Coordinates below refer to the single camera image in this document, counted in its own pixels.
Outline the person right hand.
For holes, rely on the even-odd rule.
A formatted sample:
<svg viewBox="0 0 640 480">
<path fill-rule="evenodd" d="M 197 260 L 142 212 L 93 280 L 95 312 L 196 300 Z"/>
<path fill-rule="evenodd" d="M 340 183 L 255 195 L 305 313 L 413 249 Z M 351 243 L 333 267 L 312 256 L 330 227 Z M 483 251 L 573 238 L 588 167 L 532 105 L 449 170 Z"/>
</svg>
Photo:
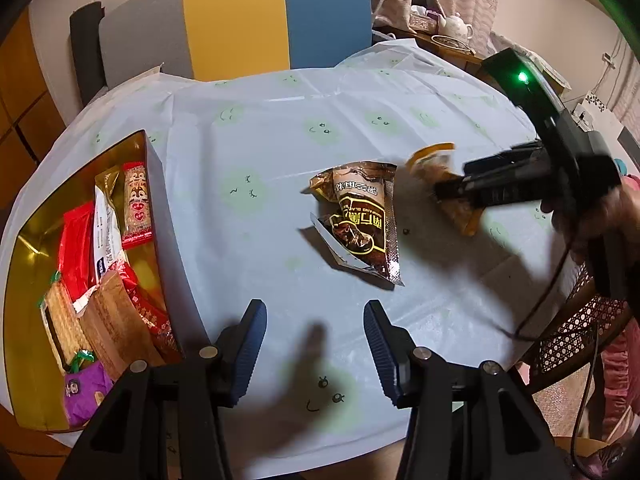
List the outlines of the person right hand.
<svg viewBox="0 0 640 480">
<path fill-rule="evenodd" d="M 540 209 L 552 214 L 552 226 L 567 244 L 576 263 L 585 263 L 597 286 L 610 289 L 611 297 L 639 305 L 639 180 L 622 177 L 622 183 L 603 196 L 599 205 L 573 222 L 560 200 L 543 200 Z"/>
</svg>

